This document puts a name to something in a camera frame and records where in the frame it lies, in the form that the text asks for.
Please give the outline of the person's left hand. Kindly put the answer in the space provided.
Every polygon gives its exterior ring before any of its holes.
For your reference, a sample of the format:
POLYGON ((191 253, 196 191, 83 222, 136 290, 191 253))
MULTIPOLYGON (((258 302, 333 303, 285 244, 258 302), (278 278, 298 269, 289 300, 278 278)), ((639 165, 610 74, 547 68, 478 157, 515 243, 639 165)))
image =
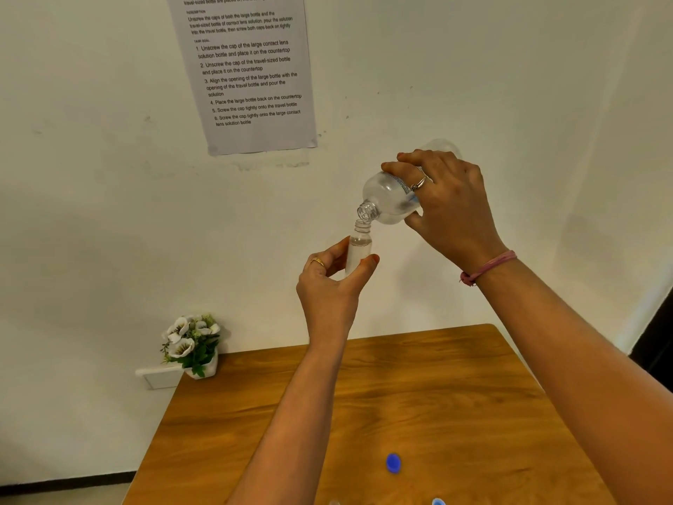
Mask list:
POLYGON ((311 254, 299 276, 297 293, 306 318, 309 345, 313 348, 342 345, 355 320, 360 294, 348 294, 344 278, 332 279, 345 269, 348 246, 346 237, 320 253, 311 254))

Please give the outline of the person's right hand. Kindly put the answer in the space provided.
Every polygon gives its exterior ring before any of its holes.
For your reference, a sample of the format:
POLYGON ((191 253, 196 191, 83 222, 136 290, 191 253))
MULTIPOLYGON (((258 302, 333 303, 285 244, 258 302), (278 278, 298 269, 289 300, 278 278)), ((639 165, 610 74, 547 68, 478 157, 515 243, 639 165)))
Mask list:
POLYGON ((480 168, 453 152, 434 152, 440 158, 436 168, 396 160, 382 163, 381 169, 416 186, 420 214, 431 212, 440 226, 437 241, 428 244, 472 274, 508 248, 497 233, 480 168))

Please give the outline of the white flowers in white pot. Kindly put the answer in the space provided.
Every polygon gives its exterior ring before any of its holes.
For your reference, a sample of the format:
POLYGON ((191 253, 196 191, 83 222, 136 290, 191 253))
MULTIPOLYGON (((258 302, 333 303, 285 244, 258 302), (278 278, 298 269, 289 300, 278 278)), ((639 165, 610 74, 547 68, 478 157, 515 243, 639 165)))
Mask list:
POLYGON ((164 364, 179 364, 195 380, 216 374, 221 327, 211 314, 177 318, 162 333, 164 364))

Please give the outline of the black baseboard strip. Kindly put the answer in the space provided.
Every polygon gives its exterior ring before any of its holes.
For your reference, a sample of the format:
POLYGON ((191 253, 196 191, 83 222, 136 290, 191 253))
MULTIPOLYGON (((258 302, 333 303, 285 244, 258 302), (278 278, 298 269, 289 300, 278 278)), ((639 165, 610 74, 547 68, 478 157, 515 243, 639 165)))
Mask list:
POLYGON ((125 471, 100 475, 88 475, 65 479, 53 479, 25 484, 0 485, 0 498, 37 493, 63 492, 109 485, 130 484, 136 471, 125 471))

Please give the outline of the white printed paper sheet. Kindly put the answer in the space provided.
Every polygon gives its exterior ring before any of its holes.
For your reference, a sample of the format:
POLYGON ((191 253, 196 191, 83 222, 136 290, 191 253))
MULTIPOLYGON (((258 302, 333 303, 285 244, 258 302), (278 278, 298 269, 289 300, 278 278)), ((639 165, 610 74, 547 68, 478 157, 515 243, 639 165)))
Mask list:
POLYGON ((167 0, 210 156, 318 145, 304 0, 167 0))

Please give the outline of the pink wrist band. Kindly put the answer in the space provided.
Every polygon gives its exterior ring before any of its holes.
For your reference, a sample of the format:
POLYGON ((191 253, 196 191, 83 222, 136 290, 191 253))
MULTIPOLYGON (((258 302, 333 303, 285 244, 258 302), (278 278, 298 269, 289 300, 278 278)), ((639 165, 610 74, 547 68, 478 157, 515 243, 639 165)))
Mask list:
POLYGON ((491 271, 492 269, 495 269, 499 267, 500 265, 507 263, 509 261, 514 261, 517 260, 517 254, 512 251, 508 250, 499 256, 491 259, 490 261, 484 263, 483 266, 481 266, 479 269, 477 269, 474 273, 469 274, 465 271, 462 271, 460 274, 460 282, 463 283, 464 285, 468 287, 473 287, 476 285, 476 281, 478 278, 480 278, 482 275, 485 273, 491 271))

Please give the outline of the white wall socket box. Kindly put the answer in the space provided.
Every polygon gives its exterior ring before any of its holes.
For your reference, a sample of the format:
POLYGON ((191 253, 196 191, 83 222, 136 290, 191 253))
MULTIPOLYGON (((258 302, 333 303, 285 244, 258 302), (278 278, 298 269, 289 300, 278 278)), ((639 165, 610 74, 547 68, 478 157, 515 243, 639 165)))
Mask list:
POLYGON ((138 368, 135 375, 147 390, 175 389, 184 374, 180 364, 161 364, 153 367, 138 368))

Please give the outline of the person's right forearm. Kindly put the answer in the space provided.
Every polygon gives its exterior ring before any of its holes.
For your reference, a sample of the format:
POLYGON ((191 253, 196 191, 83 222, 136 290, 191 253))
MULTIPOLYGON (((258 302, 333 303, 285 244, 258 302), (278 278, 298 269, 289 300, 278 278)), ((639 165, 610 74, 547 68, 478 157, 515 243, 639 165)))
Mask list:
POLYGON ((673 392, 518 259, 474 279, 620 505, 673 505, 673 392))

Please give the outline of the small clear travel bottle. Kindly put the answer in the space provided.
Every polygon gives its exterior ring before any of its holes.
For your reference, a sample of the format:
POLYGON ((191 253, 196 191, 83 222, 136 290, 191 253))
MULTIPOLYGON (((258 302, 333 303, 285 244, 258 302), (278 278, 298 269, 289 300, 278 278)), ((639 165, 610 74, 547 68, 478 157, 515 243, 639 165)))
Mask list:
POLYGON ((368 257, 372 250, 372 224, 369 221, 357 220, 353 233, 349 238, 345 276, 349 276, 358 267, 362 259, 368 257))

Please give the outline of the person's left forearm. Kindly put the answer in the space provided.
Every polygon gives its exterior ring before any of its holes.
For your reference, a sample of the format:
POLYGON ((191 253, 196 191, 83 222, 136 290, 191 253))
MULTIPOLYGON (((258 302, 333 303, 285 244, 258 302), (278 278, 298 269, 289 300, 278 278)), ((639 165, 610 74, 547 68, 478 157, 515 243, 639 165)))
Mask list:
POLYGON ((273 418, 225 505, 314 505, 346 331, 313 329, 273 418))

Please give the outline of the large clear plastic bottle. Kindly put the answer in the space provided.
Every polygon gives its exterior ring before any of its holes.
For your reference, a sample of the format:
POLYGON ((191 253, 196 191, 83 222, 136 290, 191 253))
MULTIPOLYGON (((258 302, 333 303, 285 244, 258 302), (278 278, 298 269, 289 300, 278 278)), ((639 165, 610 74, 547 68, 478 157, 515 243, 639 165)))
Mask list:
POLYGON ((364 222, 394 225, 420 207, 416 194, 399 177, 379 171, 363 187, 358 217, 364 222))

